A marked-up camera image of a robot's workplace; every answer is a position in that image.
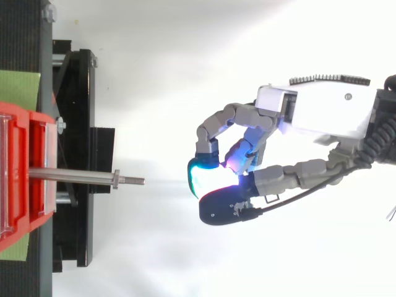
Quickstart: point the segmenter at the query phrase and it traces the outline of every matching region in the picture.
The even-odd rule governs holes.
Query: white background
[[[95,198],[93,261],[65,263],[55,297],[396,296],[396,229],[385,220],[396,168],[375,166],[222,227],[199,220],[186,179],[197,126],[253,101],[262,84],[341,73],[382,87],[396,72],[395,1],[53,3],[54,39],[98,56],[95,121],[116,128],[113,168],[146,178]],[[220,137],[222,153],[240,135]],[[328,150],[277,134],[265,165]]]

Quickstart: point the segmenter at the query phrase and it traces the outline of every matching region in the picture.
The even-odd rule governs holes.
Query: bolt
[[[98,67],[98,57],[91,57],[91,65],[93,68]]]
[[[62,134],[63,130],[66,129],[66,123],[61,116],[56,120],[56,126],[58,128],[58,134]]]
[[[43,9],[43,19],[48,23],[55,23],[57,18],[56,7],[54,4],[47,4]]]

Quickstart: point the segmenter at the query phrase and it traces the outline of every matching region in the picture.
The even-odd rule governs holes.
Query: black metal bracket
[[[67,52],[62,65],[53,67],[53,91],[67,127],[59,136],[58,167],[111,172],[115,131],[94,123],[95,56],[87,49],[69,51],[64,42],[56,48],[59,42],[54,40],[54,52]],[[71,184],[71,188],[77,203],[58,204],[53,216],[53,272],[62,271],[62,260],[77,260],[78,267],[91,263],[93,194],[110,193],[109,186]],[[58,183],[58,191],[65,190],[67,186]]]

